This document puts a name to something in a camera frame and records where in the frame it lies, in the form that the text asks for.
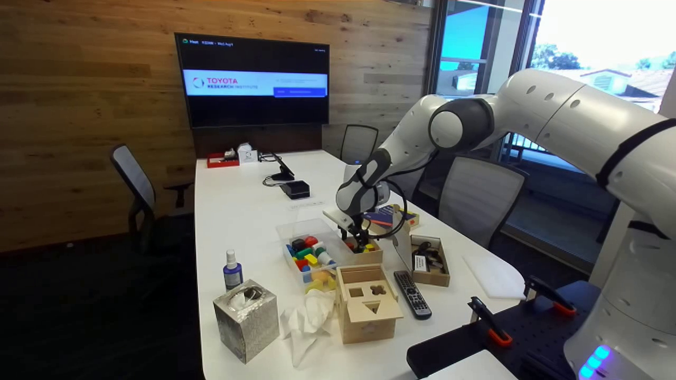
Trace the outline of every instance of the wood panel wall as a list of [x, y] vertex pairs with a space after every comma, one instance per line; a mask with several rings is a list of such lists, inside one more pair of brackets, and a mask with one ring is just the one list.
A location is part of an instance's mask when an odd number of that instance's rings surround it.
[[333, 44], [339, 151], [344, 122], [389, 130], [418, 100], [430, 21], [394, 0], [2, 0], [0, 252], [126, 233], [116, 144], [154, 186], [193, 178], [173, 31]]

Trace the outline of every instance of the white table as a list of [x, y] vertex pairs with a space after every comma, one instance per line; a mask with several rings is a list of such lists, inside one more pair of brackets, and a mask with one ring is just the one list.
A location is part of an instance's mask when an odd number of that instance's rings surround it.
[[[310, 198], [289, 200], [281, 187], [262, 186], [267, 175], [279, 174], [278, 162], [253, 162], [241, 167], [207, 169], [196, 160], [195, 183], [195, 227], [196, 227], [196, 289], [202, 320], [202, 354], [207, 380], [225, 377], [414, 377], [405, 363], [413, 345], [430, 339], [469, 324], [467, 307], [472, 296], [479, 296], [494, 312], [513, 307], [517, 299], [491, 298], [465, 255], [486, 254], [485, 248], [448, 227], [434, 215], [420, 213], [418, 234], [440, 237], [451, 262], [451, 288], [418, 284], [434, 316], [416, 320], [405, 302], [400, 299], [403, 319], [398, 320], [395, 337], [343, 345], [340, 327], [334, 320], [333, 335], [320, 337], [306, 358], [293, 368], [287, 339], [281, 335], [247, 365], [241, 363], [222, 341], [213, 316], [213, 299], [225, 294], [222, 267], [227, 250], [234, 250], [243, 264], [245, 279], [258, 281], [278, 296], [279, 312], [302, 302], [305, 288], [283, 258], [278, 226], [324, 217], [322, 211], [334, 206], [336, 187], [344, 175], [344, 164], [328, 151], [281, 155], [296, 178], [310, 183]], [[391, 279], [402, 260], [391, 243], [383, 241], [385, 271]]]

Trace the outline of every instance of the bottle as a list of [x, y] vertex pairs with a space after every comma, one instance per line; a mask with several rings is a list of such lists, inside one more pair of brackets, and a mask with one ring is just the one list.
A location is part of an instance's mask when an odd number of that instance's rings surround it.
[[233, 289], [243, 282], [241, 264], [234, 258], [234, 252], [228, 250], [227, 267], [225, 267], [227, 289]]

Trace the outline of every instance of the black remote control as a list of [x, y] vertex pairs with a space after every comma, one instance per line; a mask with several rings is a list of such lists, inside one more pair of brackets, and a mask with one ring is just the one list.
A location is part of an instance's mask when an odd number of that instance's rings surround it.
[[416, 319], [430, 319], [431, 311], [428, 302], [422, 299], [422, 294], [418, 292], [414, 279], [410, 279], [408, 271], [398, 271], [395, 281], [405, 298], [405, 303], [414, 312]]

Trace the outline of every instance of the screen display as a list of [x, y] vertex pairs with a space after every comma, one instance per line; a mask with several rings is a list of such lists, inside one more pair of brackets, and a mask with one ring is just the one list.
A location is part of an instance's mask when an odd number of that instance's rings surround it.
[[328, 125], [329, 47], [175, 33], [191, 125]]

